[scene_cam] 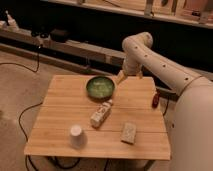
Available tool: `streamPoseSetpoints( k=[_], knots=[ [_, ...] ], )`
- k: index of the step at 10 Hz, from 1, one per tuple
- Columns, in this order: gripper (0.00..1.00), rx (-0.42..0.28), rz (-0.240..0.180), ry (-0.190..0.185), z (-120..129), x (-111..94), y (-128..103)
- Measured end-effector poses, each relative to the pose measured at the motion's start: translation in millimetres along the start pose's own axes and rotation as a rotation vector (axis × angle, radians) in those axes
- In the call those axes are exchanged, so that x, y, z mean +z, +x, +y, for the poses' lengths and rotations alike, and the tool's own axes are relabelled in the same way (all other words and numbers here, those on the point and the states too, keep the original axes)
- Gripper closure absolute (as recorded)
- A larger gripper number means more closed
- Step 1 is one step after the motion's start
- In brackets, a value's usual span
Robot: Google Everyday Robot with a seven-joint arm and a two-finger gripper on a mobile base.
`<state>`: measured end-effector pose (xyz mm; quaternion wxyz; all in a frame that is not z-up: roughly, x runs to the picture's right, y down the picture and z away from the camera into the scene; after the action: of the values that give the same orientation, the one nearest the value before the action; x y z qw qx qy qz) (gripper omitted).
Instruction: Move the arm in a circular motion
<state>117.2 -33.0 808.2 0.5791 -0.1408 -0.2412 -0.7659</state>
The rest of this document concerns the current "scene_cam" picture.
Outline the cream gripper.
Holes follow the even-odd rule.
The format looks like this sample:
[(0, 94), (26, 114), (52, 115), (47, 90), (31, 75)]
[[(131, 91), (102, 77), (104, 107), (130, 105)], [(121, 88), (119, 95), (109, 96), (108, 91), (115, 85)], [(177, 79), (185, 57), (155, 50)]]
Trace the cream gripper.
[(124, 81), (127, 76), (137, 75), (139, 79), (143, 78), (143, 72), (141, 70), (141, 64), (132, 59), (125, 59), (122, 66), (123, 71), (120, 71), (115, 79), (117, 84), (120, 84)]

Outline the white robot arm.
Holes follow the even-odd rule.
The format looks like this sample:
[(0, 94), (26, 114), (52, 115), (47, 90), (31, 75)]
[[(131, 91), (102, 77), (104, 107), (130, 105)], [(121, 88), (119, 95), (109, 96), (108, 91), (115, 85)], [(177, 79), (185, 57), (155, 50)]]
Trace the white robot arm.
[(151, 50), (152, 35), (142, 32), (122, 41), (126, 54), (117, 81), (145, 67), (179, 99), (174, 109), (170, 171), (213, 171), (213, 82)]

